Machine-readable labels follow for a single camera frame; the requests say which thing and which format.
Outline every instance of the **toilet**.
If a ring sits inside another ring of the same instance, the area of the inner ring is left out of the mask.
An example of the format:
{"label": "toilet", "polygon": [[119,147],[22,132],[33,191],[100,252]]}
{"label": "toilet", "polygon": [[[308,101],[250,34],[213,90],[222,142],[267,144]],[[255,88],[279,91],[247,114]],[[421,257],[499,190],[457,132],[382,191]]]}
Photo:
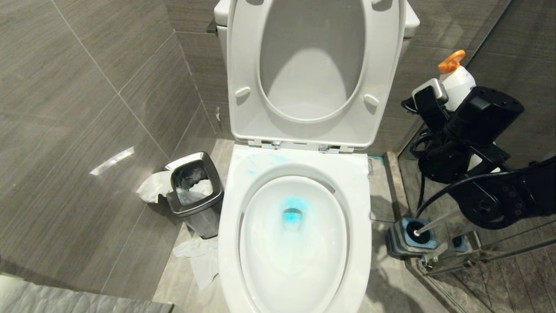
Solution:
{"label": "toilet", "polygon": [[371,266],[368,157],[419,20],[405,0],[215,8],[236,138],[219,227],[231,313],[355,313]]}

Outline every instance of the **stainless steel trash can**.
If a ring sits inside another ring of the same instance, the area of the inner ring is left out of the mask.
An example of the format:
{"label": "stainless steel trash can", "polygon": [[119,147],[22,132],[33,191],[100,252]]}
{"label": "stainless steel trash can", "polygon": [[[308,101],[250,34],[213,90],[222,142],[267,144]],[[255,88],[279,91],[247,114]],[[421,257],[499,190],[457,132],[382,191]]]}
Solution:
{"label": "stainless steel trash can", "polygon": [[[206,152],[194,153],[175,160],[165,169],[173,170],[173,191],[166,195],[172,213],[201,238],[217,236],[224,186],[209,155]],[[210,180],[212,193],[201,199],[188,197],[188,190],[203,179]]]}

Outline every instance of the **white bottle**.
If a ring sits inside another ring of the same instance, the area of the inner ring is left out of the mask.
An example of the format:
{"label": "white bottle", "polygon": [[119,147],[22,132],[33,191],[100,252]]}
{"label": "white bottle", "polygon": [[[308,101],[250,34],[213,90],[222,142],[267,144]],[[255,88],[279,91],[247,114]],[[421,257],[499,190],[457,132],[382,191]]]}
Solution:
{"label": "white bottle", "polygon": [[464,57],[465,51],[458,50],[446,58],[444,62],[438,64],[441,73],[438,80],[444,85],[448,94],[448,102],[445,104],[448,111],[455,111],[471,89],[476,86],[471,73],[459,64],[459,61]]}

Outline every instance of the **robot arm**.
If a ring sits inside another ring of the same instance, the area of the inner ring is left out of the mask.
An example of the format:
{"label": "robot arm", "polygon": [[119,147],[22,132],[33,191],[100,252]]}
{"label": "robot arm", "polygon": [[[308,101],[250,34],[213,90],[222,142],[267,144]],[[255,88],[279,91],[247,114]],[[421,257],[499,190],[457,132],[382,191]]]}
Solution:
{"label": "robot arm", "polygon": [[[449,100],[443,83],[431,79],[401,103],[419,114],[428,127],[410,146],[422,175],[453,184],[446,193],[457,201],[467,219],[482,228],[500,229],[522,218],[554,214],[555,158],[511,170],[505,165],[510,155],[493,143],[524,111],[521,103],[497,90],[477,86],[471,87],[462,102],[451,104],[454,111],[446,106]],[[474,167],[470,166],[472,157],[480,159]],[[496,169],[507,175],[489,174]],[[468,183],[457,183],[464,180]]]}

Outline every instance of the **crumpled tissue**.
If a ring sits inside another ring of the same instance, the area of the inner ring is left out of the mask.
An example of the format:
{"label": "crumpled tissue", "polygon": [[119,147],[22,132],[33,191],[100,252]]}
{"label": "crumpled tissue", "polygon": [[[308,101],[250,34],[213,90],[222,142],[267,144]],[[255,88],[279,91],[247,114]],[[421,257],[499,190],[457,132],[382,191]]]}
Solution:
{"label": "crumpled tissue", "polygon": [[195,281],[199,290],[203,290],[218,274],[218,237],[204,240],[197,236],[179,244],[172,252],[176,257],[189,258]]}
{"label": "crumpled tissue", "polygon": [[212,193],[212,183],[208,179],[199,180],[198,183],[189,188],[189,192],[198,192],[203,195],[210,195]]}
{"label": "crumpled tissue", "polygon": [[172,192],[172,177],[171,170],[165,170],[149,176],[137,190],[139,197],[147,203],[158,203],[158,195],[165,197],[169,192]]}

